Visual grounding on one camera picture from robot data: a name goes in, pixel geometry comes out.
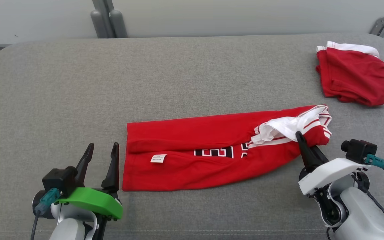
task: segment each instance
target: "printed number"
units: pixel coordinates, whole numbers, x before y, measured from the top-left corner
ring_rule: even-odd
[[[241,158],[247,156],[248,151],[248,145],[250,143],[243,143],[241,144]],[[194,152],[195,156],[204,156],[204,157],[227,157],[227,158],[233,158],[233,147],[224,147],[221,149],[197,149]]]
[[[233,147],[229,146],[221,149],[197,149],[195,150],[195,156],[233,158]]]

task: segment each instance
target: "white trim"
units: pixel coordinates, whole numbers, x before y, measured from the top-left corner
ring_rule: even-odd
[[[248,148],[278,145],[291,141],[297,142],[295,136],[297,131],[301,131],[302,134],[305,134],[310,129],[317,126],[322,126],[324,135],[327,138],[330,138],[331,132],[328,130],[327,125],[330,123],[332,117],[329,115],[327,109],[328,107],[325,105],[317,105],[308,111],[299,114],[297,117],[280,117],[262,123],[254,129],[256,135],[251,137],[251,143]]]
[[[317,52],[327,50],[328,47],[331,47],[337,50],[342,50],[342,51],[350,51],[350,50],[357,51],[357,52],[375,56],[376,58],[380,58],[380,54],[378,50],[375,49],[374,47],[359,45],[359,44],[347,44],[347,43],[339,44],[332,41],[328,41],[326,47],[318,46]]]

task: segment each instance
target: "white wall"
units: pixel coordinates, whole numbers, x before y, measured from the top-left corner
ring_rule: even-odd
[[[130,37],[370,32],[384,0],[112,0]]]
[[[113,0],[130,37],[369,32],[384,0]],[[0,46],[96,38],[92,0],[0,0]]]
[[[92,0],[0,0],[0,46],[56,38],[96,38]]]

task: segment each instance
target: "red fabric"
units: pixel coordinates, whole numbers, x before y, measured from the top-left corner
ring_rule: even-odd
[[[326,97],[367,106],[384,104],[384,62],[375,56],[328,47],[318,51],[321,85]]]
[[[270,172],[299,156],[298,144],[291,141],[247,150],[245,143],[255,135],[254,129],[270,119],[296,117],[313,107],[129,123],[122,189],[201,189]],[[311,128],[305,137],[310,146],[329,141],[322,126]],[[229,146],[233,149],[231,158],[194,155],[196,149],[220,149],[225,155],[221,148]],[[155,154],[167,155],[163,163],[151,163]]]

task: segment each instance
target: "green bracket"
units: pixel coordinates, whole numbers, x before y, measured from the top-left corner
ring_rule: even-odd
[[[77,187],[68,198],[59,199],[58,202],[70,203],[110,219],[121,219],[122,217],[122,205],[119,202],[111,195],[89,187]]]

